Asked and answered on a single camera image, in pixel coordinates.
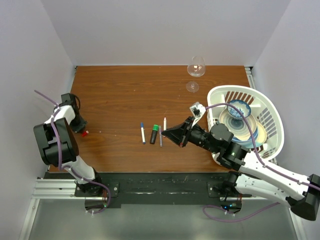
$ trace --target robotic arm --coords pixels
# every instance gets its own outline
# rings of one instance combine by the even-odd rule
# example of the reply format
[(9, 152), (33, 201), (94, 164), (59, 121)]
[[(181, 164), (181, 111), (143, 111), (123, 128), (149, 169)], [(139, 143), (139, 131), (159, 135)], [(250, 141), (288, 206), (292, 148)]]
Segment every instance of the robotic arm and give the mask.
[[(76, 101), (76, 96), (71, 93), (61, 95), (62, 103), (59, 111), (54, 116), (54, 125), (57, 128), (62, 151), (62, 169), (66, 169), (76, 179), (76, 185), (84, 193), (92, 196), (100, 196), (103, 188), (99, 174), (88, 166), (79, 156), (79, 148), (72, 134), (82, 132), (87, 122), (81, 117)], [(45, 123), (33, 128), (35, 139), (40, 151), (41, 158), (46, 165), (59, 166), (58, 143), (54, 130), (51, 126), (51, 118)]]
[(193, 116), (184, 123), (169, 128), (162, 135), (185, 147), (193, 143), (215, 155), (221, 166), (236, 170), (229, 172), (221, 191), (227, 196), (251, 194), (279, 202), (301, 218), (315, 221), (320, 204), (320, 177), (286, 170), (271, 162), (258, 159), (255, 152), (232, 142), (231, 133), (224, 124), (216, 124), (207, 132), (197, 122), (206, 113), (206, 108), (195, 103), (190, 107)]

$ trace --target green marker cap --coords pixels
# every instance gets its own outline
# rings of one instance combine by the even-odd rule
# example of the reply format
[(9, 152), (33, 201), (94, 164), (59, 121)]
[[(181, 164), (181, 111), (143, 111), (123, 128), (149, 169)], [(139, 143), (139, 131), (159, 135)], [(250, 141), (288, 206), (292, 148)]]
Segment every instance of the green marker cap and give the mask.
[(159, 129), (159, 126), (158, 125), (153, 125), (153, 129), (152, 130), (155, 130), (155, 131), (158, 131), (158, 129)]

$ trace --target plastic laundry basket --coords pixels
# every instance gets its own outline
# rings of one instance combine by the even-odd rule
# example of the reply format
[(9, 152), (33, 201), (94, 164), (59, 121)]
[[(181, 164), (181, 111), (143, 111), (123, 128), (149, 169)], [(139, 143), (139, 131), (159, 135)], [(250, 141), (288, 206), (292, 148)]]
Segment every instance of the plastic laundry basket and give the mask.
[[(275, 158), (284, 145), (284, 126), (273, 103), (261, 92), (238, 85), (217, 86), (211, 89), (207, 96), (208, 106), (218, 103), (228, 103), (231, 100), (242, 100), (251, 107), (251, 114), (259, 121), (267, 134), (266, 141), (258, 147), (259, 155), (269, 161)], [(219, 121), (220, 113), (226, 106), (208, 109), (207, 120), (209, 130)]]

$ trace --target red object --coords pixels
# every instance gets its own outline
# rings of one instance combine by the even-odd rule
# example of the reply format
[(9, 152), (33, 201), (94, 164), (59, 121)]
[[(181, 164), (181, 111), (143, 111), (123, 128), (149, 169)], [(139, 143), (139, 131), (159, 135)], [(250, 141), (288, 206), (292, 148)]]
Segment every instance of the red object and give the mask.
[(82, 133), (82, 137), (84, 137), (84, 136), (86, 136), (86, 135), (88, 135), (88, 133), (89, 133), (89, 131), (85, 131), (84, 133)]

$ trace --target wine glass base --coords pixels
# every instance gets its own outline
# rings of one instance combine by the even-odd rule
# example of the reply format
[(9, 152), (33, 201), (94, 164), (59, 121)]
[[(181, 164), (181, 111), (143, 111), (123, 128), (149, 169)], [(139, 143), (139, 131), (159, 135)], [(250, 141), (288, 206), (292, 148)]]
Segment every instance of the wine glass base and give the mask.
[(195, 81), (190, 81), (186, 84), (186, 89), (191, 93), (195, 93), (199, 90), (199, 85)]

